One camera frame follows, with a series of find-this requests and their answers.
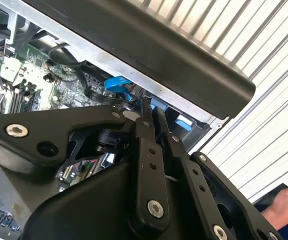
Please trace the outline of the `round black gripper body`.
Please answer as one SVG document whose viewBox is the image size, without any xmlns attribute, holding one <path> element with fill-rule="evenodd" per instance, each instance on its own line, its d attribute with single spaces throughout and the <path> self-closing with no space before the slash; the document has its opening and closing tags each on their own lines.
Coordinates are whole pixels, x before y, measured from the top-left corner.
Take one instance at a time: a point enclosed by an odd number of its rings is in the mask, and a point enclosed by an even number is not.
<svg viewBox="0 0 288 240">
<path fill-rule="evenodd" d="M 43 202 L 24 240 L 183 240 L 173 216 L 164 162 L 111 166 Z"/>
</svg>

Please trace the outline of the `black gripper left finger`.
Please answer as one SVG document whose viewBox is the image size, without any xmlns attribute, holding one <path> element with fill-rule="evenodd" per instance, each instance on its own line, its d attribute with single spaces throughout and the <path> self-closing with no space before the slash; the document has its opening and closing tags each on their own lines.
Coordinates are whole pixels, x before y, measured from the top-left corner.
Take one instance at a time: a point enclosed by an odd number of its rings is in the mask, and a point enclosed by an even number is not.
<svg viewBox="0 0 288 240">
<path fill-rule="evenodd" d="M 112 153 L 117 161 L 43 203 L 24 230 L 86 232 L 101 223 L 113 230 L 163 232 L 169 208 L 162 149 L 164 111 L 141 102 L 131 120 L 109 105 L 0 115 L 0 168 L 36 185 L 62 168 Z"/>
</svg>

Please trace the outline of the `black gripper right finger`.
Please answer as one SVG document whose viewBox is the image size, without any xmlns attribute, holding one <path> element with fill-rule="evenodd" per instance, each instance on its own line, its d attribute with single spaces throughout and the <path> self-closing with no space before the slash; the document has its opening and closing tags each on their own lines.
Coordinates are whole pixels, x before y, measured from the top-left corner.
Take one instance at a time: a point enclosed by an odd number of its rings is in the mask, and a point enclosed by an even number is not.
<svg viewBox="0 0 288 240">
<path fill-rule="evenodd" d="M 282 239 L 206 155 L 186 152 L 162 109 L 152 115 L 171 191 L 171 219 L 179 221 L 184 240 Z"/>
</svg>

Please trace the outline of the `person's bare hand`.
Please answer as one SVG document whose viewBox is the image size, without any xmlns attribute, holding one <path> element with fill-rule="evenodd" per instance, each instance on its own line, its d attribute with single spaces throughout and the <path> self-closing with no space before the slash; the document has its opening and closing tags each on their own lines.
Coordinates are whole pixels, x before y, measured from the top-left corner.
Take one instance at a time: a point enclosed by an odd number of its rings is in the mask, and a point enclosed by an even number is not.
<svg viewBox="0 0 288 240">
<path fill-rule="evenodd" d="M 261 214 L 275 230 L 280 230 L 286 226 L 288 224 L 288 188 L 282 189 L 272 204 Z"/>
</svg>

